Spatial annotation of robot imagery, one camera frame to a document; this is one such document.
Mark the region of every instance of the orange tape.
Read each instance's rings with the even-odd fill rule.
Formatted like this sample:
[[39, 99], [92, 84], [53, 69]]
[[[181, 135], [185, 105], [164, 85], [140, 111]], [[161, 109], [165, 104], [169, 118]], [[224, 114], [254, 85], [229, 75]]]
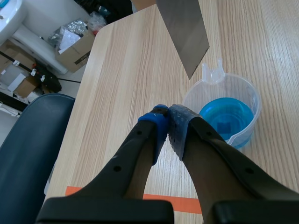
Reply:
[[[71, 195], [81, 190], [79, 187], [67, 186], [65, 195]], [[164, 200], [169, 201], [175, 211], [189, 212], [201, 214], [201, 208], [198, 199], [187, 198], [187, 197], [173, 197], [173, 196], [163, 196], [163, 195], [143, 195], [145, 200]]]

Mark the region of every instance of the blue water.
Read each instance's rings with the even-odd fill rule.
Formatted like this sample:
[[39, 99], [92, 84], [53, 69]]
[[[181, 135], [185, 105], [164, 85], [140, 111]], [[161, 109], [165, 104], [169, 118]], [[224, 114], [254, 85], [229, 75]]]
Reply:
[[246, 104], [234, 98], [215, 99], [199, 114], [224, 140], [246, 128], [254, 117]]

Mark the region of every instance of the wood grain surface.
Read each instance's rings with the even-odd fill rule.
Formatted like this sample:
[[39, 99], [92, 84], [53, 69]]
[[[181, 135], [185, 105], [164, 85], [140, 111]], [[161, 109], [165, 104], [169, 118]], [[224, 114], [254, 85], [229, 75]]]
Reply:
[[[299, 1], [200, 0], [211, 68], [247, 78], [262, 111], [244, 154], [299, 191]], [[157, 104], [181, 104], [201, 79], [188, 79], [156, 7], [104, 27], [97, 35], [65, 133], [48, 197], [90, 182], [119, 148], [138, 117]], [[191, 178], [166, 141], [146, 194], [196, 198]], [[175, 212], [176, 223], [200, 214]]]

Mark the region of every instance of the gray silicone fingertip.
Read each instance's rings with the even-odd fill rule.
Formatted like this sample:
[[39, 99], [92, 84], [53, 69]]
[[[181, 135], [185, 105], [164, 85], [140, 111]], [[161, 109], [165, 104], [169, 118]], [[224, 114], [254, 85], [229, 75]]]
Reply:
[[188, 130], [188, 124], [191, 119], [199, 117], [189, 108], [183, 105], [174, 104], [169, 108], [170, 111], [170, 127], [168, 137], [174, 152], [179, 159], [183, 159], [185, 140]]

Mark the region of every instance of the white wall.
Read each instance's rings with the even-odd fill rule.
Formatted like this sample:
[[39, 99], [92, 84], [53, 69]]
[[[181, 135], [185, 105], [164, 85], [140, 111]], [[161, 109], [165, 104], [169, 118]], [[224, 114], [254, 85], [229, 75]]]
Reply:
[[8, 113], [0, 111], [0, 146], [4, 142], [16, 121], [16, 117], [12, 117]]
[[24, 0], [28, 15], [23, 24], [45, 40], [60, 26], [81, 18], [88, 20], [88, 13], [74, 0]]

